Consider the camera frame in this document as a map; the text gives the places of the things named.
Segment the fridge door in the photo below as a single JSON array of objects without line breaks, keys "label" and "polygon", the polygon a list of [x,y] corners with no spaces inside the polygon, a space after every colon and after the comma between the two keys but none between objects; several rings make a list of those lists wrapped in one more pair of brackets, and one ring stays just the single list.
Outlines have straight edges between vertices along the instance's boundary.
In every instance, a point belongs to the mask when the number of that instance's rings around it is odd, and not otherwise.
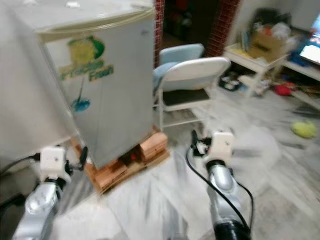
[{"label": "fridge door", "polygon": [[153,9],[39,32],[92,161],[152,131]]}]

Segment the white folding chair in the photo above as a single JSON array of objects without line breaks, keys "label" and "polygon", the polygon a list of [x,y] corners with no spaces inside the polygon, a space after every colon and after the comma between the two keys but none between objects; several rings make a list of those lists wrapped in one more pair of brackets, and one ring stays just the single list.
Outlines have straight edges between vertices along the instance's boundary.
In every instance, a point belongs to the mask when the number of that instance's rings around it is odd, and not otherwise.
[{"label": "white folding chair", "polygon": [[230,66],[231,62],[226,57],[207,57],[184,61],[173,66],[166,72],[157,90],[159,128],[203,121],[203,119],[189,119],[164,125],[164,112],[208,106],[213,100],[207,94],[205,87],[210,87],[210,93],[217,80]]}]

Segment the cardboard box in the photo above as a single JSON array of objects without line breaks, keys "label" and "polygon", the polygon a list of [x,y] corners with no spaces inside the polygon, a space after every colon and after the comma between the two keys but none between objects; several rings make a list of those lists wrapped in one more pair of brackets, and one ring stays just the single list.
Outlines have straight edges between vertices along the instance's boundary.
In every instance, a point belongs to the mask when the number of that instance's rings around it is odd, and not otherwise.
[{"label": "cardboard box", "polygon": [[253,58],[265,58],[272,62],[283,55],[285,42],[273,36],[257,32],[253,35],[248,54]]}]

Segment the chair seat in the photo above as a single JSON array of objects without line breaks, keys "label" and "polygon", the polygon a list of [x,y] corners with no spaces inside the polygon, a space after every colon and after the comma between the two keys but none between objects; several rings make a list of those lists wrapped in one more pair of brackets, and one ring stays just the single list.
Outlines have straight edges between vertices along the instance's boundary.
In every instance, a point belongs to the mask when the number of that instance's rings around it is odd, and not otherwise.
[{"label": "chair seat", "polygon": [[165,111],[188,109],[211,101],[203,88],[198,90],[165,91],[162,97]]}]

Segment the mini fridge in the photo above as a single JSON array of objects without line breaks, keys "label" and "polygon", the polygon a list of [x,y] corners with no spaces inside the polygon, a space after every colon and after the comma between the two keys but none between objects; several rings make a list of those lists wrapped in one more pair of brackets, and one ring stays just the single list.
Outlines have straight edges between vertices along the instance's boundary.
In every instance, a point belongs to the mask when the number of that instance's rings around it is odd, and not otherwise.
[{"label": "mini fridge", "polygon": [[66,124],[75,125],[97,168],[152,131],[152,6],[130,0],[4,2],[25,53],[54,101],[64,105]]}]

